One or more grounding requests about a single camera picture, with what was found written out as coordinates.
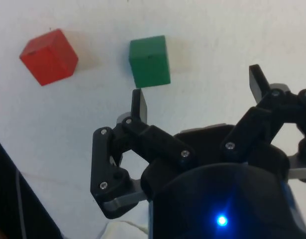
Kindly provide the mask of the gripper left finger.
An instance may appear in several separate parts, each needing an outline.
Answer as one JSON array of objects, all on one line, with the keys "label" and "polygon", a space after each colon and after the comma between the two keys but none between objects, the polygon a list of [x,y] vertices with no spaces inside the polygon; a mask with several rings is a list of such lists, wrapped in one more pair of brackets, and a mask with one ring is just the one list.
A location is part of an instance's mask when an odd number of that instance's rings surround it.
[{"label": "gripper left finger", "polygon": [[[134,180],[120,164],[133,151],[149,164],[152,175]],[[176,176],[197,166],[195,151],[154,125],[147,124],[147,104],[141,89],[132,92],[131,111],[121,115],[114,128],[93,134],[90,192],[108,219],[116,219],[138,202],[151,201]]]}]

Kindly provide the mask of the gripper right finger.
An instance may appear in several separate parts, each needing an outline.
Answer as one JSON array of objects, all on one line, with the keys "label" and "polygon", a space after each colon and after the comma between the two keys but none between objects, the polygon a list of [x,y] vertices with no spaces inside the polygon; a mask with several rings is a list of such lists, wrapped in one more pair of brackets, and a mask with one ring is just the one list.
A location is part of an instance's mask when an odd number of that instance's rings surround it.
[{"label": "gripper right finger", "polygon": [[[224,160],[248,162],[275,174],[306,174],[306,89],[295,95],[285,84],[269,84],[258,64],[249,66],[249,86],[257,105],[222,142]],[[304,135],[293,156],[274,153],[271,145],[285,123],[295,124]]]}]

